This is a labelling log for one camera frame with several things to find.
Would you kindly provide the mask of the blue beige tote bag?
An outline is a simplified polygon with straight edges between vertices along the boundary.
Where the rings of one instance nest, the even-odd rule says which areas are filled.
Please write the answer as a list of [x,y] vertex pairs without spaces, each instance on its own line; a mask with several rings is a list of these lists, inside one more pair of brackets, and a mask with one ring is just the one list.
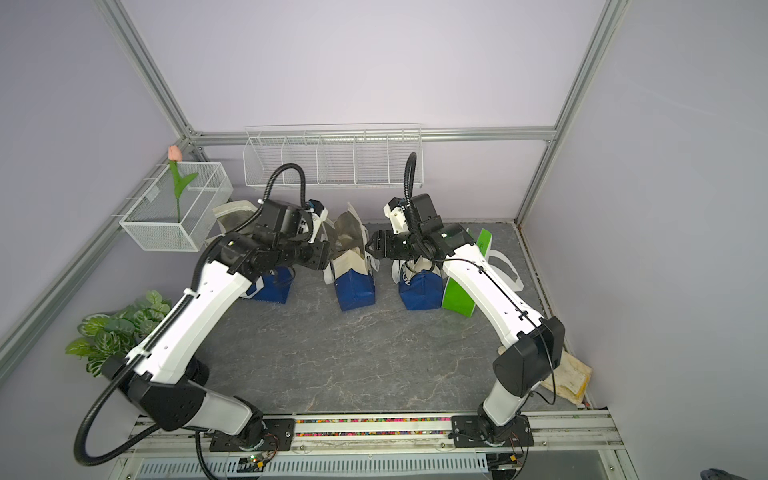
[[242,297],[285,304],[295,272],[278,264],[278,252],[269,250],[249,235],[249,224],[260,210],[247,200],[228,202],[213,209],[220,234],[208,241],[205,258],[217,261],[228,273],[244,276],[251,282]]

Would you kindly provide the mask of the green white takeout bag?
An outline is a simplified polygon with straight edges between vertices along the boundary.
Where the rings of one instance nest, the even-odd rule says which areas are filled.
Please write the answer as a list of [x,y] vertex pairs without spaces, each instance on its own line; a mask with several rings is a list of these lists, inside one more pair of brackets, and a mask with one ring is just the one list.
[[505,292],[509,301],[517,307],[530,309],[519,295],[524,285],[517,269],[505,254],[492,248],[492,243],[493,235],[482,229],[476,237],[475,245],[483,259],[477,255],[471,259],[454,258],[454,263],[459,263],[462,269],[451,267],[449,262],[448,282],[442,303],[444,309],[471,317],[476,306],[489,298],[481,290],[482,287],[491,288],[492,299],[501,297],[502,292]]

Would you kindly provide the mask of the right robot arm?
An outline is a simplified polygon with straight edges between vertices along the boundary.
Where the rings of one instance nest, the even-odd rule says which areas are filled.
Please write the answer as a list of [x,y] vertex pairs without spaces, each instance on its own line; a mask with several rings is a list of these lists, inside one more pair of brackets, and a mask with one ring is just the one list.
[[384,207],[391,228],[366,244],[373,257],[425,259],[469,294],[489,320],[504,351],[493,362],[494,386],[479,408],[490,428],[511,424],[526,398],[560,365],[565,328],[526,303],[494,270],[478,241],[459,224],[446,224],[429,195],[394,197]]

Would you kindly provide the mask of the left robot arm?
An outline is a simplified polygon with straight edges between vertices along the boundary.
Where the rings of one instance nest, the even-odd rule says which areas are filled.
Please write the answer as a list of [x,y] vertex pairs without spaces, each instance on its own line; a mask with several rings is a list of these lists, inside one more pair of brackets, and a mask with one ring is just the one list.
[[[240,449],[263,447],[269,433],[262,412],[206,388],[187,367],[223,314],[263,275],[278,267],[328,266],[330,245],[317,237],[326,217],[317,200],[300,207],[266,200],[248,220],[252,232],[236,228],[216,238],[199,257],[190,287],[160,324],[124,358],[106,361],[104,374],[110,382],[77,430],[75,460],[83,466],[101,465],[158,430],[218,431]],[[116,390],[154,423],[114,450],[93,456],[86,450],[88,434]]]

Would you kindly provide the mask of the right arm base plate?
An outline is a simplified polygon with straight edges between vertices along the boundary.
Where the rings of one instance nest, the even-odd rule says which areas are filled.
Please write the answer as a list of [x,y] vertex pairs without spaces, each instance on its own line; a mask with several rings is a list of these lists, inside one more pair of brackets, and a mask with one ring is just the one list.
[[529,419],[516,415],[502,426],[484,415],[454,415],[448,438],[456,448],[530,447],[534,445]]

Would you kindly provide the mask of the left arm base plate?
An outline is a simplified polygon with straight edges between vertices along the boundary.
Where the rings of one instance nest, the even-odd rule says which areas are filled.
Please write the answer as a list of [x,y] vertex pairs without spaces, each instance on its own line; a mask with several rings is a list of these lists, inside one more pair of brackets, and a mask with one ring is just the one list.
[[287,451],[294,438],[296,421],[290,417],[265,417],[249,424],[238,435],[215,431],[211,452]]

